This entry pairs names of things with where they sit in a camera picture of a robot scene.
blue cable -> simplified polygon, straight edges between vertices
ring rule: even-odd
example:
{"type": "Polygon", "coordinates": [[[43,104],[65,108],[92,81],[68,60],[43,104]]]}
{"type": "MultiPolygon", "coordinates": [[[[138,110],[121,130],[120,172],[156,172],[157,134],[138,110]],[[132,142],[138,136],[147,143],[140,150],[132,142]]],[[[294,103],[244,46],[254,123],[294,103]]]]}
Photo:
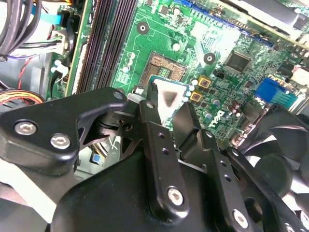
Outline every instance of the blue cable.
{"type": "MultiPolygon", "coordinates": [[[[35,13],[35,6],[32,7],[32,12],[31,14],[34,15],[35,13]]],[[[61,24],[61,21],[62,21],[62,16],[59,15],[59,14],[47,14],[47,13],[41,13],[41,17],[40,17],[40,20],[43,20],[47,23],[50,23],[50,24],[55,24],[55,25],[58,25],[58,24],[61,24]]]]}
{"type": "Polygon", "coordinates": [[[258,42],[260,42],[260,43],[262,43],[262,44],[265,44],[265,45],[268,46],[268,47],[271,47],[271,48],[274,47],[274,44],[273,44],[273,43],[270,43],[270,42],[268,42],[268,41],[266,41],[266,40],[264,40],[264,39],[262,39],[262,38],[260,38],[260,37],[258,37],[258,36],[256,36],[256,35],[251,35],[249,31],[247,31],[247,30],[245,30],[245,29],[243,29],[243,28],[241,28],[241,27],[239,27],[239,26],[236,26],[235,24],[232,24],[232,23],[230,23],[230,22],[228,22],[228,21],[226,21],[226,20],[224,20],[224,19],[218,18],[217,16],[214,16],[214,15],[210,14],[209,11],[207,11],[206,9],[203,9],[202,7],[197,6],[197,5],[195,5],[195,4],[191,3],[191,2],[189,2],[188,0],[174,0],[174,2],[175,2],[175,3],[182,4],[182,5],[185,5],[185,6],[191,8],[191,9],[193,9],[193,10],[196,10],[196,11],[198,11],[198,12],[200,12],[200,13],[202,13],[202,14],[208,16],[209,18],[212,18],[212,19],[214,19],[214,20],[216,20],[216,21],[222,23],[223,25],[226,25],[226,26],[228,26],[228,27],[230,27],[230,28],[236,29],[236,30],[238,30],[241,34],[246,35],[246,36],[249,36],[249,37],[252,38],[253,40],[258,41],[258,42]]]}

motherboard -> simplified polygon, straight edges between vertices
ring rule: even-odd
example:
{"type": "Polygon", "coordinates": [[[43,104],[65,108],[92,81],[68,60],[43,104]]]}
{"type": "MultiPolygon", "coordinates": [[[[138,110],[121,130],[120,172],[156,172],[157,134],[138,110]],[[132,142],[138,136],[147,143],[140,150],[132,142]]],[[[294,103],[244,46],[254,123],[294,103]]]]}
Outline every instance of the motherboard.
{"type": "MultiPolygon", "coordinates": [[[[298,73],[299,80],[307,72],[299,67],[308,57],[309,8],[297,6],[303,18],[291,32],[226,2],[120,1],[114,8],[121,12],[122,4],[131,11],[126,21],[105,14],[100,22],[109,29],[98,32],[93,21],[103,9],[86,1],[70,74],[60,89],[65,85],[68,96],[110,85],[130,94],[147,89],[154,76],[180,82],[188,91],[174,110],[191,102],[222,146],[238,146],[270,104],[295,110],[306,101],[306,83],[295,84],[293,76],[298,73]]],[[[293,2],[282,3],[296,9],[293,2]]],[[[162,120],[172,129],[170,117],[162,120]]]]}

silver screw head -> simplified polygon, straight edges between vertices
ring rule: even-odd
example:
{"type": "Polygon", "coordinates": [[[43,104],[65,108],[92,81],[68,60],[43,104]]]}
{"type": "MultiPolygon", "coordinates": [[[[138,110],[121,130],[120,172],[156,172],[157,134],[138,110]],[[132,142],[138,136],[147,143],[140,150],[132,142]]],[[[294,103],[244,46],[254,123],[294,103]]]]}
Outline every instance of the silver screw head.
{"type": "Polygon", "coordinates": [[[19,122],[15,125],[14,129],[21,135],[32,135],[37,131],[36,125],[32,122],[19,122]]]}
{"type": "Polygon", "coordinates": [[[206,134],[208,137],[212,138],[212,134],[209,131],[207,131],[206,134]]]}
{"type": "Polygon", "coordinates": [[[237,151],[237,150],[233,149],[233,150],[232,150],[232,152],[233,152],[233,154],[234,154],[235,156],[239,156],[239,154],[238,154],[238,151],[237,151]]]}
{"type": "Polygon", "coordinates": [[[285,227],[287,232],[295,232],[294,229],[288,223],[285,224],[285,227]]]}
{"type": "Polygon", "coordinates": [[[183,203],[183,195],[176,188],[169,188],[168,196],[174,205],[181,205],[183,203]]]}
{"type": "Polygon", "coordinates": [[[246,217],[237,209],[233,211],[235,221],[244,229],[248,228],[249,224],[246,217]]]}
{"type": "Polygon", "coordinates": [[[113,95],[114,95],[114,97],[116,97],[117,99],[120,99],[120,100],[123,98],[122,94],[118,93],[118,92],[114,92],[113,95]]]}
{"type": "Polygon", "coordinates": [[[147,105],[150,109],[153,109],[153,108],[154,108],[154,106],[151,105],[150,103],[147,103],[146,105],[147,105]]]}
{"type": "Polygon", "coordinates": [[[71,141],[65,134],[55,134],[50,138],[50,144],[55,148],[64,150],[71,145],[71,141]]]}

cooling fan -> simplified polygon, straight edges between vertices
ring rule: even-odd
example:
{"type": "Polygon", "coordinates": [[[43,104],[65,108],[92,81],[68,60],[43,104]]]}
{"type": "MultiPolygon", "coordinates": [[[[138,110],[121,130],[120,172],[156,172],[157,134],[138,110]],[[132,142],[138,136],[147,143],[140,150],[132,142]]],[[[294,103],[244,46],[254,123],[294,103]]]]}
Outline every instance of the cooling fan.
{"type": "Polygon", "coordinates": [[[283,198],[289,196],[309,215],[309,118],[274,104],[239,150],[283,198]]]}

white connector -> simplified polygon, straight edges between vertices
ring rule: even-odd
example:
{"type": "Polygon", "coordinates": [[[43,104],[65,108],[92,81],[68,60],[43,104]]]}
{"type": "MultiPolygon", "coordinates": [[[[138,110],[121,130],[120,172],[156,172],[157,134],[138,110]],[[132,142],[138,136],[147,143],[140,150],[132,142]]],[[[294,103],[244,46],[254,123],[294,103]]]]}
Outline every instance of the white connector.
{"type": "Polygon", "coordinates": [[[61,37],[59,40],[61,40],[61,45],[59,45],[59,49],[57,49],[55,52],[63,55],[64,52],[68,49],[68,35],[67,35],[67,31],[65,29],[63,30],[53,30],[52,31],[52,35],[51,38],[53,37],[61,37]]]}

